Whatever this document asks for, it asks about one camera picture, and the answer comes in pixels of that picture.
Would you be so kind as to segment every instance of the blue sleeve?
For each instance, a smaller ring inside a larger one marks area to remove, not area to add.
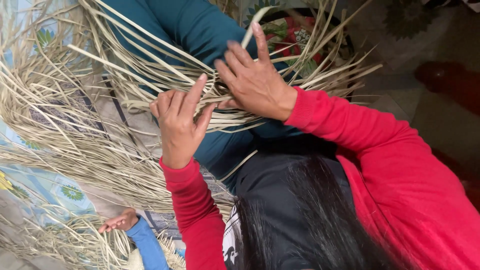
[[[137,245],[145,270],[168,270],[165,254],[146,220],[138,216],[137,224],[126,233]]]

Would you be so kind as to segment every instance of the long dark hair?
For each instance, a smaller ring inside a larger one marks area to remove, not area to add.
[[[349,207],[333,174],[320,156],[291,167],[287,178],[290,191],[307,224],[308,249],[298,248],[297,256],[315,270],[398,270],[411,269],[393,260],[376,244]],[[258,204],[237,199],[240,231],[235,232],[238,256],[235,269],[274,270],[271,230],[259,214]]]

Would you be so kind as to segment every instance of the woman's right hand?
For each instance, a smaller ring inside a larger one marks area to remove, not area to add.
[[[228,68],[215,61],[220,78],[235,99],[222,101],[220,109],[238,108],[259,116],[286,121],[297,100],[297,91],[288,86],[270,60],[265,34],[258,23],[252,24],[258,47],[255,62],[238,42],[230,41],[225,52]]]

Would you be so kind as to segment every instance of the red sleeve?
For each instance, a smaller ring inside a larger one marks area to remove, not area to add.
[[[173,211],[186,245],[187,269],[226,269],[222,255],[225,223],[193,158],[183,169],[162,163],[167,190],[172,193]]]
[[[413,259],[427,269],[480,269],[480,215],[417,130],[323,91],[297,91],[285,124],[355,152],[367,194]]]

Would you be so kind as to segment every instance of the woman's left hand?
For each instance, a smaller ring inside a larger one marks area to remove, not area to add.
[[[215,104],[203,110],[197,123],[193,122],[193,115],[206,81],[207,76],[203,74],[190,92],[170,90],[158,94],[157,99],[150,103],[162,136],[162,162],[171,169],[187,166],[205,137]]]

